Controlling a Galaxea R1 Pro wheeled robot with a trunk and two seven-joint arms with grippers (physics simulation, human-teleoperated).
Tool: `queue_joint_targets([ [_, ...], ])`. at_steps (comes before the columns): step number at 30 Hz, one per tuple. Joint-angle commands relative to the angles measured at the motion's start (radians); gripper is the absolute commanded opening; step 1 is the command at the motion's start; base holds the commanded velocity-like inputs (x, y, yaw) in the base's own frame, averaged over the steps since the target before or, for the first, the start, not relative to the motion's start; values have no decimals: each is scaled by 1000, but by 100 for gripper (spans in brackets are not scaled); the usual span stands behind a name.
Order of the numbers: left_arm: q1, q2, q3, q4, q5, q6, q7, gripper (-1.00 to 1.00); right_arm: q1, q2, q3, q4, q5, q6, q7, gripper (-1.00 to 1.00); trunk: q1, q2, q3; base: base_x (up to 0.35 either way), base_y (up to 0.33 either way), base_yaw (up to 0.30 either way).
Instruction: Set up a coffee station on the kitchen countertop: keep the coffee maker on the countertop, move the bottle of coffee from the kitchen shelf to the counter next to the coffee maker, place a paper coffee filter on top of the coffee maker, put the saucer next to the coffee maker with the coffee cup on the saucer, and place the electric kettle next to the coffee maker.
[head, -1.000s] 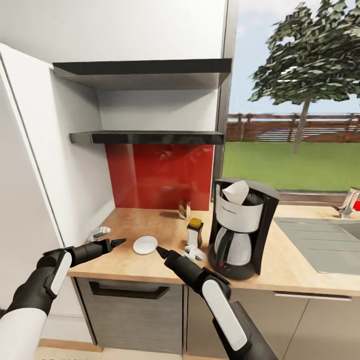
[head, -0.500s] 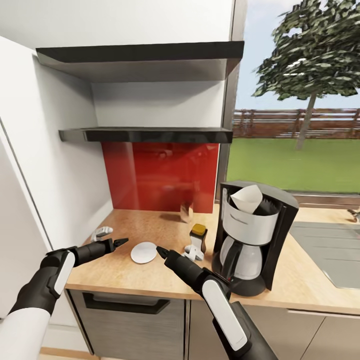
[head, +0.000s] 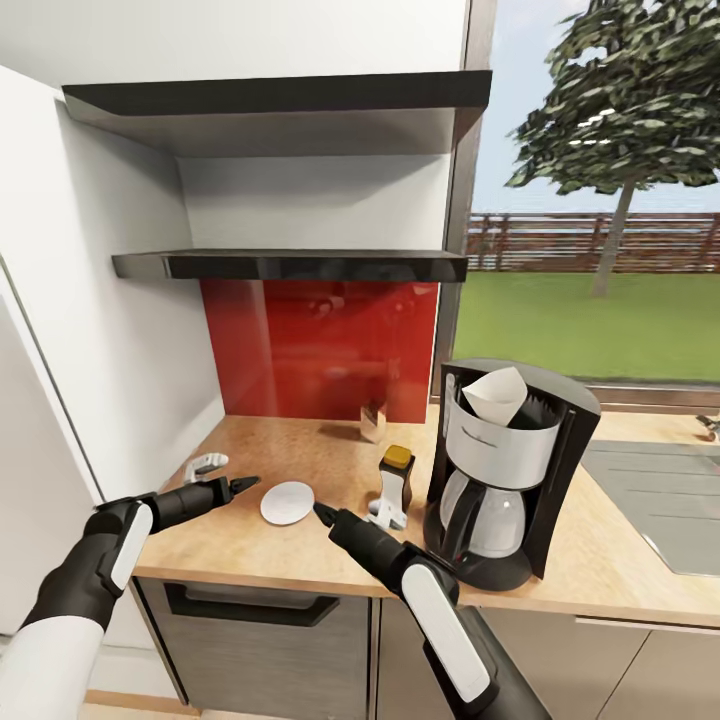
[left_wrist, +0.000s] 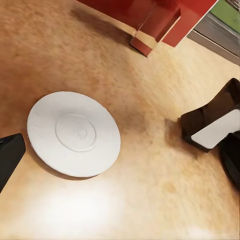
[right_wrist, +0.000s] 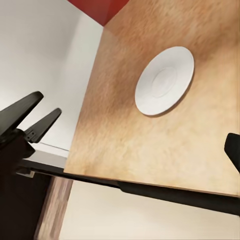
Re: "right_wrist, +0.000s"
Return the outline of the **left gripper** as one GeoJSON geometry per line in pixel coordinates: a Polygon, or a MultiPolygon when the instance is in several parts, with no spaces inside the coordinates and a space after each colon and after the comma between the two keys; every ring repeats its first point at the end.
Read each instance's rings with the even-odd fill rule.
{"type": "Polygon", "coordinates": [[[19,101],[11,104],[0,111],[0,139],[8,137],[11,133],[22,133],[25,140],[26,152],[22,158],[28,159],[35,152],[32,143],[38,143],[43,136],[52,127],[54,122],[62,114],[60,108],[55,109],[45,117],[38,120],[34,125],[27,128],[25,131],[17,129],[20,123],[29,115],[43,99],[44,95],[39,91],[30,93],[19,101]]]}

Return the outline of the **saucer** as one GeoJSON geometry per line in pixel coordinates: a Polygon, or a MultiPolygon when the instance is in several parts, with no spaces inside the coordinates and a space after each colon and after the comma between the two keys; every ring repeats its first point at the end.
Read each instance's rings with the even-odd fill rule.
{"type": "Polygon", "coordinates": [[[158,54],[141,74],[136,90],[137,108],[158,115],[172,107],[188,88],[194,72],[194,57],[185,47],[173,46],[158,54]]]}

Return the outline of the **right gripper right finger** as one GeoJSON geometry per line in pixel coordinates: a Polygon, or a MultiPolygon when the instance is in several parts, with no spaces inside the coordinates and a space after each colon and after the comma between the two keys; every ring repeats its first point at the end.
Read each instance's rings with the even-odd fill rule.
{"type": "Polygon", "coordinates": [[[240,135],[228,133],[225,140],[224,151],[240,173],[240,135]]]}

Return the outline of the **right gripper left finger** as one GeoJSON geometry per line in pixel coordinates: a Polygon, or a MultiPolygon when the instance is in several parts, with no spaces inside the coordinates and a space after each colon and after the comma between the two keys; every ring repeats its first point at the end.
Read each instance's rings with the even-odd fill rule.
{"type": "Polygon", "coordinates": [[[26,152],[22,133],[0,138],[0,193],[26,152]]]}

